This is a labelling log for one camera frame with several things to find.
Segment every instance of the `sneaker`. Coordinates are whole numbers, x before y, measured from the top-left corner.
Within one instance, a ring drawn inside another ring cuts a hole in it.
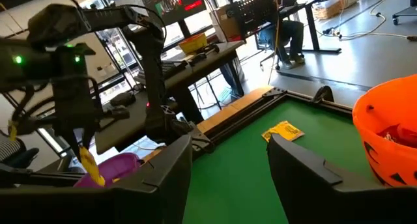
[[[292,64],[290,60],[286,60],[286,61],[282,61],[282,67],[284,69],[292,69],[294,68],[294,65]]]
[[[299,54],[291,55],[290,60],[294,61],[296,64],[304,64],[306,62]]]

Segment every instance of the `striped fabric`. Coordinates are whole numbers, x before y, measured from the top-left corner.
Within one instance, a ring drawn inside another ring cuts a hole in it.
[[[11,141],[7,136],[0,133],[0,162],[18,152],[20,147],[19,141]]]

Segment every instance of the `orange halloween bucket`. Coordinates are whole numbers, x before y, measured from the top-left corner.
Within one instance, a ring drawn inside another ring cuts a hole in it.
[[[417,186],[417,75],[373,87],[358,99],[352,115],[380,182],[386,186]],[[389,128],[401,142],[389,133],[387,137],[381,135]]]

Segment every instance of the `computer monitor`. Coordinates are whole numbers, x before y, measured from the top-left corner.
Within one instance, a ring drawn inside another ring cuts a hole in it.
[[[166,25],[206,9],[204,0],[143,0],[143,4],[157,12]],[[158,21],[155,15],[149,14],[149,16]]]

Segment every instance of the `person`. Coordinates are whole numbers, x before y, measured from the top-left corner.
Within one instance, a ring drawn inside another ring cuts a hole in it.
[[[260,43],[267,43],[272,49],[276,44],[276,25],[264,29],[258,33]],[[304,39],[304,24],[299,21],[285,20],[280,24],[278,31],[278,46],[276,53],[280,57],[283,67],[294,68],[297,64],[304,64],[305,60],[300,56]],[[289,54],[285,50],[285,42],[290,41]]]

